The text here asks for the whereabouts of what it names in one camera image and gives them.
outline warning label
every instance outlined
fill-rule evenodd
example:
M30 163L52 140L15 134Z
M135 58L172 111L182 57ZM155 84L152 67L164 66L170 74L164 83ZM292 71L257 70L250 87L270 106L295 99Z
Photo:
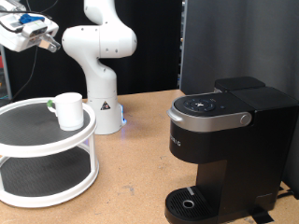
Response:
M108 105L108 103L106 101L104 101L101 110L107 110L110 109L110 106Z

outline black curtain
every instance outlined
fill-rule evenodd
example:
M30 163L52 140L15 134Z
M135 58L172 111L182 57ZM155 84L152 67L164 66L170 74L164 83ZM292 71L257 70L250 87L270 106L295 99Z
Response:
M299 99L299 1L187 1L180 87L209 92L224 77L256 77ZM283 177L297 194L298 134Z
M42 11L56 0L29 0L33 11ZM46 13L59 25L55 39L61 43L64 30L77 25L94 25L83 12L84 0L59 0ZM137 36L133 56L101 59L118 76L118 94L172 90L178 84L181 0L115 0L120 19ZM12 93L28 80L36 48L22 52L6 49ZM85 76L81 67L61 48L56 53L38 49L34 77L16 100L55 96L76 91L86 97Z

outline coffee maker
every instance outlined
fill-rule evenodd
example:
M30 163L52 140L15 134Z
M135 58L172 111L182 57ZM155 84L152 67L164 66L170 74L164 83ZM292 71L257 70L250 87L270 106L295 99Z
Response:
M167 111L170 151L198 164L195 186L166 198L170 223L217 224L247 216L267 222L292 142L298 101L262 82L243 83L237 88L219 85L221 93L177 98Z

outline white cup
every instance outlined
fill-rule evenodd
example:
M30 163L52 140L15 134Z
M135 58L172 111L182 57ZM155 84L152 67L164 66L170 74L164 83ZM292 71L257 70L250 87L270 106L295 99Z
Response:
M75 131L83 126L82 95L76 92L67 92L57 95L47 103L48 110L58 117L60 128L64 131Z

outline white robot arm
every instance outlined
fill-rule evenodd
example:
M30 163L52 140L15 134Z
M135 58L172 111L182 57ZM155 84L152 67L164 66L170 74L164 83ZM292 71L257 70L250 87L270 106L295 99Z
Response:
M99 25L65 30L63 47L84 71L88 105L93 108L98 123L95 133L114 133L124 125L117 100L117 78L115 72L98 59L132 55L137 39L132 29L119 19L114 0L85 0L84 12Z
M51 52L60 48L53 37L58 25L43 15L24 14L26 7L14 0L0 0L0 44L23 51L39 46Z

